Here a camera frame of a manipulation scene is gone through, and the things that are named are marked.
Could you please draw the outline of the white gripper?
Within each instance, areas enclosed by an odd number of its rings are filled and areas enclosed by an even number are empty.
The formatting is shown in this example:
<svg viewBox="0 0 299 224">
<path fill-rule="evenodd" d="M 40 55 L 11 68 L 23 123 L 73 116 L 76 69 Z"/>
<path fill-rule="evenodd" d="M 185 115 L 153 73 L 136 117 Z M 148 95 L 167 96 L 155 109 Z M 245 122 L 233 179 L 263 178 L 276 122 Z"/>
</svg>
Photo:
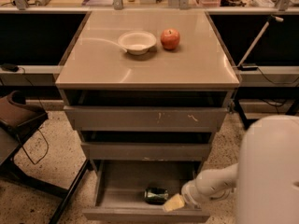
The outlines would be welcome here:
<svg viewBox="0 0 299 224">
<path fill-rule="evenodd" d="M 177 193 L 164 203 L 163 210 L 172 212 L 182 208 L 185 203 L 193 208 L 199 208 L 201 198 L 201 193 L 196 187 L 195 181 L 192 180 L 183 185 L 181 195 Z"/>
</svg>

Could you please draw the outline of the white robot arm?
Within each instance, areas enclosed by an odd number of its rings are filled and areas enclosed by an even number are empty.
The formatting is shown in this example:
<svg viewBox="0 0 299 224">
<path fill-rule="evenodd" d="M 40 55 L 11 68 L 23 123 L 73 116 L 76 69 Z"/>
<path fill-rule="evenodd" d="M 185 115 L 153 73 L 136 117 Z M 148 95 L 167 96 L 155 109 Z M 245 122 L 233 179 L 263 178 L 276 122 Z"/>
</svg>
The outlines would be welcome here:
<svg viewBox="0 0 299 224">
<path fill-rule="evenodd" d="M 164 205 L 195 208 L 236 194 L 236 224 L 299 224 L 299 118 L 268 116 L 245 132 L 238 163 L 207 169 Z"/>
</svg>

